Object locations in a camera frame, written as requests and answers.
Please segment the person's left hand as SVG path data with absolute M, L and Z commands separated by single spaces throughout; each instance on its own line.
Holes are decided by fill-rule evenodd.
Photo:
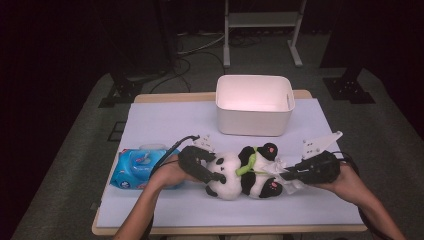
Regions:
M 150 178 L 147 188 L 162 190 L 179 185 L 184 181 L 198 182 L 198 179 L 184 172 L 177 162 L 162 165 Z

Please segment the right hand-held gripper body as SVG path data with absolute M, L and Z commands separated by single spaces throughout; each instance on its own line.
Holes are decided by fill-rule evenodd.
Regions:
M 343 136 L 341 131 L 303 141 L 300 180 L 305 184 L 331 183 L 340 174 L 339 160 L 328 148 Z

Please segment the black stand base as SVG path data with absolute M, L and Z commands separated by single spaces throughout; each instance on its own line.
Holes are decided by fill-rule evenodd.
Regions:
M 358 82 L 362 68 L 348 67 L 340 77 L 327 77 L 323 82 L 333 100 L 347 100 L 351 104 L 374 104 L 375 100 Z
M 113 85 L 102 98 L 99 108 L 112 108 L 116 104 L 132 103 L 140 94 L 143 85 L 139 81 L 129 80 L 122 72 L 111 72 Z

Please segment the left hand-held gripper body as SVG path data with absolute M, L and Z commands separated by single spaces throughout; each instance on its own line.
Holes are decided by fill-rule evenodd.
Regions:
M 205 160 L 200 158 L 201 150 L 214 153 L 214 147 L 210 142 L 209 135 L 199 136 L 191 145 L 184 147 L 178 154 L 179 165 L 186 173 L 192 174 L 195 169 L 206 168 L 202 164 Z

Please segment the black floor frame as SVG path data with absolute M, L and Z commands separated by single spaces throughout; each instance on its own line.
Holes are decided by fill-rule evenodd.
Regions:
M 117 121 L 114 124 L 111 132 L 109 133 L 107 140 L 109 142 L 119 142 L 122 138 L 123 133 L 124 133 L 125 126 L 126 126 L 125 121 Z

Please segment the panda plush toy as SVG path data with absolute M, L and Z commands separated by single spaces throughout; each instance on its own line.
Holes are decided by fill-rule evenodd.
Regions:
M 241 194 L 255 199 L 279 196 L 283 185 L 265 171 L 265 167 L 275 162 L 277 155 L 278 147 L 274 143 L 246 146 L 240 153 L 218 153 L 206 168 L 223 175 L 224 179 L 209 182 L 205 188 L 207 194 L 223 200 L 235 200 Z

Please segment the white plastic bin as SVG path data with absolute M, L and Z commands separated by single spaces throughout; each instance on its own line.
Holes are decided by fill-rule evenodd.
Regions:
M 217 125 L 223 134 L 281 136 L 295 108 L 282 76 L 224 75 L 216 85 Z

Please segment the person's right hand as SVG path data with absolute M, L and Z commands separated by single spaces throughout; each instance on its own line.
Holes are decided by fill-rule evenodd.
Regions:
M 313 187 L 330 191 L 347 202 L 357 204 L 364 184 L 349 164 L 341 163 L 340 174 L 333 182 L 313 184 Z

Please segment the pale lavender table mat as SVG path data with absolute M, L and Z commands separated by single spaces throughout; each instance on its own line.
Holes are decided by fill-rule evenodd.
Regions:
M 303 142 L 329 135 L 331 129 L 316 99 L 295 102 L 288 127 L 279 137 L 225 135 L 217 129 L 213 101 L 134 103 L 131 105 L 120 150 L 145 144 L 168 147 L 188 135 L 208 135 L 217 152 L 238 153 L 245 146 L 273 142 L 288 164 L 301 160 Z M 240 227 L 254 232 L 259 226 L 308 226 L 312 232 L 328 225 L 332 231 L 362 231 L 357 208 L 334 194 L 305 187 L 293 194 L 258 200 L 245 195 L 233 201 L 213 198 L 199 183 L 186 182 L 176 190 L 161 192 L 153 233 L 170 227 Z

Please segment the white metal stand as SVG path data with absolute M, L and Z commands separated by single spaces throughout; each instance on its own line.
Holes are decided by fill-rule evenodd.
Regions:
M 229 35 L 231 29 L 293 27 L 294 31 L 292 38 L 287 41 L 287 45 L 295 66 L 302 67 L 303 62 L 296 48 L 296 44 L 306 4 L 307 0 L 301 0 L 299 9 L 292 12 L 231 13 L 229 11 L 229 0 L 225 0 L 223 65 L 225 67 L 229 67 L 231 65 L 229 46 Z

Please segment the blue wet wipes pack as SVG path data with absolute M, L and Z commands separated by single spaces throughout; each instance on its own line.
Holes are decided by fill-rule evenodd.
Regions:
M 109 183 L 124 190 L 143 189 L 151 172 L 168 148 L 162 144 L 143 145 L 138 149 L 123 149 Z

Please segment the white wet wipe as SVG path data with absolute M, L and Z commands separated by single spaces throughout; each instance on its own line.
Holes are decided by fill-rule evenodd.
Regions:
M 280 174 L 287 173 L 287 167 L 295 164 L 296 157 L 289 155 L 278 155 L 273 163 L 263 167 L 263 170 L 269 175 L 276 178 L 276 181 L 283 186 L 287 194 L 293 194 L 305 188 L 305 185 L 299 180 L 285 180 Z

